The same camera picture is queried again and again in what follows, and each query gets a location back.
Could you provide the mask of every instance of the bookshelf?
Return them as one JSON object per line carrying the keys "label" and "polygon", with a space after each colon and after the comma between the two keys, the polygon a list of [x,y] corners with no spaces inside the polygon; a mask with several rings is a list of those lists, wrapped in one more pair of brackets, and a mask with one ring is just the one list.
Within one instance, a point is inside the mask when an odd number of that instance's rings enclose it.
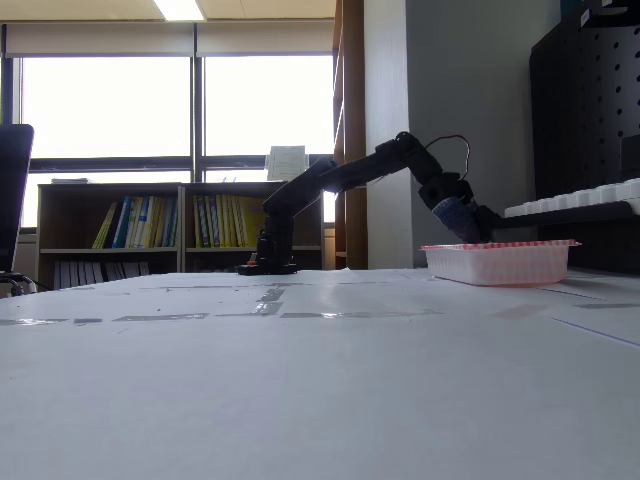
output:
{"label": "bookshelf", "polygon": [[[192,183],[182,189],[185,206],[182,237],[182,263],[186,272],[215,271],[242,265],[255,248],[196,248],[193,197],[195,195],[233,195],[266,200],[278,190],[282,182]],[[303,270],[321,270],[323,265],[323,202],[317,201],[295,219],[293,237],[294,262]]]}
{"label": "bookshelf", "polygon": [[[147,262],[152,274],[213,271],[244,264],[254,248],[195,248],[193,196],[218,194],[266,199],[280,186],[280,182],[40,185],[37,280],[53,286],[56,261]],[[121,202],[127,195],[178,199],[175,247],[91,248],[111,203]],[[294,261],[301,269],[322,269],[322,209],[323,202],[318,201],[296,217]]]}
{"label": "bookshelf", "polygon": [[[181,271],[181,238],[175,247],[103,248],[91,246],[109,206],[125,196],[164,196],[181,200],[179,183],[40,185],[36,237],[37,279],[53,287],[55,262],[147,262],[150,273]],[[178,227],[182,206],[178,203]]]}
{"label": "bookshelf", "polygon": [[[337,0],[333,33],[334,160],[339,165],[366,155],[364,1]],[[368,268],[367,191],[336,198],[336,269]]]}

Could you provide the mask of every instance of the table surface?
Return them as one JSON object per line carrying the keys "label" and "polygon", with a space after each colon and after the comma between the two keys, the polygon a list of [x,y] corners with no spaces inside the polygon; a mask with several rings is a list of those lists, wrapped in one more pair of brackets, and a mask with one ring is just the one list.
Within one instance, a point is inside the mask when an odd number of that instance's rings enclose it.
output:
{"label": "table surface", "polygon": [[630,479],[640,280],[170,274],[0,300],[0,478]]}

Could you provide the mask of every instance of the ceiling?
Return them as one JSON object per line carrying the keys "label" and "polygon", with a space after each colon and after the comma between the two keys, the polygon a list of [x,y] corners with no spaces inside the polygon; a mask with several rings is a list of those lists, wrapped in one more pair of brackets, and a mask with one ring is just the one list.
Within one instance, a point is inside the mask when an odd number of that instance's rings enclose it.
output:
{"label": "ceiling", "polygon": [[[197,0],[209,19],[332,18],[336,0]],[[0,23],[162,20],[153,0],[0,0]]]}

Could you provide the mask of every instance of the ceiling light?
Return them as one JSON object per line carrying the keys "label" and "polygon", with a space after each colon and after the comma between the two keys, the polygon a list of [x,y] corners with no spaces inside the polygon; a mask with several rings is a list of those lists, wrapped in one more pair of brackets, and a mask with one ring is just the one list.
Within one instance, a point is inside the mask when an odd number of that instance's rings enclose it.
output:
{"label": "ceiling light", "polygon": [[167,20],[204,20],[196,0],[154,0],[154,2]]}

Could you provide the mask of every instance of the black robotic arm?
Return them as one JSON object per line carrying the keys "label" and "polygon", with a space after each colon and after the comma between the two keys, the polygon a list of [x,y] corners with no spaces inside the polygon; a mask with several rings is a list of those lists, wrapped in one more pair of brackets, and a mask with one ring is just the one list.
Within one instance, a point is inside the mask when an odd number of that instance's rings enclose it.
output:
{"label": "black robotic arm", "polygon": [[467,243],[491,240],[492,223],[500,217],[478,207],[469,184],[457,173],[443,172],[438,161],[410,133],[400,133],[383,143],[374,154],[338,166],[321,159],[288,182],[264,202],[265,229],[257,254],[239,268],[241,275],[287,275],[297,272],[291,264],[294,217],[316,202],[323,191],[343,192],[364,186],[385,175],[409,168],[422,185],[420,197],[433,213]]}

